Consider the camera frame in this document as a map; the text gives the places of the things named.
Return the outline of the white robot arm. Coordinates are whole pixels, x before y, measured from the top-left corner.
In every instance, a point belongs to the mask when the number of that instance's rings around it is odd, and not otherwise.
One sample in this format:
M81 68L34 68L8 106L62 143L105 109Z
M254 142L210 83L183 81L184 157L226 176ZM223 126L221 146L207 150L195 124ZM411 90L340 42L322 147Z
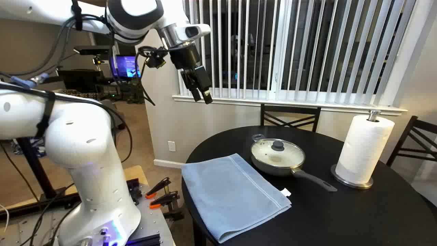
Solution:
M72 23L137 44L154 29L195 98L211 101L210 81L193 41L210 33L191 23L180 0L107 0L103 7L81 0L0 0L1 11L23 20ZM113 143L110 115L95 100L2 83L0 138L42 137L46 156L64 167L80 205L60 224L58 246L124 246L140 223Z

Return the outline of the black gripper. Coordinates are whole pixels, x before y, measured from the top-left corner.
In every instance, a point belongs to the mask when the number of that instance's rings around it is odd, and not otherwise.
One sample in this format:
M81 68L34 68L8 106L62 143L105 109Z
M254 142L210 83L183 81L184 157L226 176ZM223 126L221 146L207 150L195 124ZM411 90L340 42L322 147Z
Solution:
M199 101L202 94L204 104L211 104L213 98L208 89L211 86L210 78L206 68L200 64L196 46L189 44L183 48L172 49L170 60L180 71L185 86L191 87L193 101Z

